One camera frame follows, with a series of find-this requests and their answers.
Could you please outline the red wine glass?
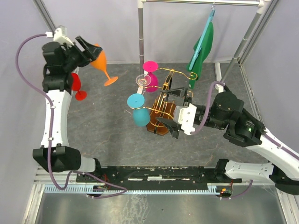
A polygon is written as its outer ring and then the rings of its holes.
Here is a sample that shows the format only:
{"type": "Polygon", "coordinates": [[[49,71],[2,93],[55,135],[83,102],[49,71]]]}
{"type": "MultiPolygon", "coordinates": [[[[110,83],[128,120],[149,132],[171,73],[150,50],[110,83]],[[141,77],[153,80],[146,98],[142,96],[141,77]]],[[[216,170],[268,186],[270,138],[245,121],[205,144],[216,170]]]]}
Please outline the red wine glass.
{"type": "Polygon", "coordinates": [[[75,92],[75,99],[78,101],[82,101],[87,97],[86,91],[81,90],[81,81],[77,73],[71,73],[73,82],[72,82],[72,90],[75,92]]]}

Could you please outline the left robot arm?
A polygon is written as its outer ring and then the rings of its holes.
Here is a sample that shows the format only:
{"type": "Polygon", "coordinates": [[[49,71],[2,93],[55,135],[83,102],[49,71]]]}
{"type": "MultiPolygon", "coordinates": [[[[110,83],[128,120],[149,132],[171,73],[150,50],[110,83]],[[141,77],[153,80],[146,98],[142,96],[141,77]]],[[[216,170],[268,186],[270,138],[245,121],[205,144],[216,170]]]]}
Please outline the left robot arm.
{"type": "Polygon", "coordinates": [[[46,118],[41,146],[33,150],[33,159],[47,172],[87,172],[92,182],[103,177],[98,160],[86,158],[78,149],[69,146],[67,115],[72,98],[72,72],[95,61],[102,48],[76,37],[83,50],[73,43],[52,41],[43,45],[43,93],[46,95],[46,118]]]}

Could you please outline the pink wine glass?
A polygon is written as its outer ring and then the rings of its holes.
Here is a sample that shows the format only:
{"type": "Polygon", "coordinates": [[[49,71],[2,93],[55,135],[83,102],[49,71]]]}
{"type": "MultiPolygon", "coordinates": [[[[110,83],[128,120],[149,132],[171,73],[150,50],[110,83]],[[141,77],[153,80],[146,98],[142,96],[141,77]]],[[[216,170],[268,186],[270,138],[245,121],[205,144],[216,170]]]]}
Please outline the pink wine glass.
{"type": "Polygon", "coordinates": [[[151,82],[149,83],[149,85],[147,85],[147,88],[145,89],[146,92],[155,92],[158,89],[158,78],[156,77],[154,72],[158,69],[158,64],[155,61],[146,61],[142,67],[151,79],[151,82]]]}

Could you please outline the orange wine glass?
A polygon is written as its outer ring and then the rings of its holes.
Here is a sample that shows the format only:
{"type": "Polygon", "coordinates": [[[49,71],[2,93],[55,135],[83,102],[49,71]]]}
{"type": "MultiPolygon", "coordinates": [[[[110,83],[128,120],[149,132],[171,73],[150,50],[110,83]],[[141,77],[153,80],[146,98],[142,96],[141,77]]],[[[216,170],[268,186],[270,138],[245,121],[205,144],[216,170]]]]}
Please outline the orange wine glass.
{"type": "Polygon", "coordinates": [[[107,77],[107,81],[104,83],[104,86],[109,86],[113,83],[115,83],[119,77],[110,77],[110,75],[107,72],[107,59],[104,50],[101,51],[98,58],[92,62],[90,62],[90,65],[94,67],[95,69],[98,69],[105,73],[107,77]]]}

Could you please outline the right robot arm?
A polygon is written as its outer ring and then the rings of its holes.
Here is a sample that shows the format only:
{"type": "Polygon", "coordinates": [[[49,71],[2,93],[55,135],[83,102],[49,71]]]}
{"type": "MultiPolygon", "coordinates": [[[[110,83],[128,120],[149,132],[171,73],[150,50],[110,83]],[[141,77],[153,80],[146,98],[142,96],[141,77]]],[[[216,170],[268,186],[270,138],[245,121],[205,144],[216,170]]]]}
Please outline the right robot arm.
{"type": "Polygon", "coordinates": [[[223,92],[211,100],[208,93],[206,105],[192,104],[186,88],[162,90],[166,96],[182,97],[184,104],[177,106],[171,119],[158,117],[172,137],[179,132],[195,135],[203,127],[224,131],[223,137],[230,143],[258,153],[268,163],[238,163],[219,159],[213,172],[202,173],[211,182],[233,183],[234,181],[267,180],[287,194],[299,194],[299,154],[276,138],[265,125],[253,117],[240,100],[225,85],[223,92]]]}

